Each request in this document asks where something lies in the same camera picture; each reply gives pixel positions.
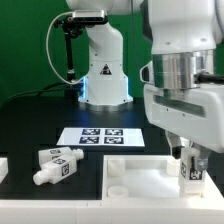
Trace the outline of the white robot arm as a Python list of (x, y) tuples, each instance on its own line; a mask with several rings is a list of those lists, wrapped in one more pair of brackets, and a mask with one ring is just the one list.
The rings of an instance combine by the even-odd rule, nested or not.
[(195, 165), (207, 167), (212, 151), (224, 153), (224, 77), (215, 74), (214, 51), (224, 38), (224, 0), (66, 0), (71, 19), (86, 27), (90, 69), (81, 101), (119, 105), (127, 94), (122, 36), (106, 17), (143, 13), (151, 61), (140, 70), (150, 123), (196, 148)]

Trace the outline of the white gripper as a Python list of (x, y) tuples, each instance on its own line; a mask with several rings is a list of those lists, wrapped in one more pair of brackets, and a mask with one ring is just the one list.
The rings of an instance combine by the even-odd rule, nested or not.
[(181, 100), (167, 99), (161, 93), (150, 84), (144, 86), (147, 119), (167, 130), (170, 154), (175, 159), (181, 157), (180, 137), (196, 143), (196, 169), (205, 171), (211, 150), (224, 153), (224, 86), (202, 84), (186, 90)]

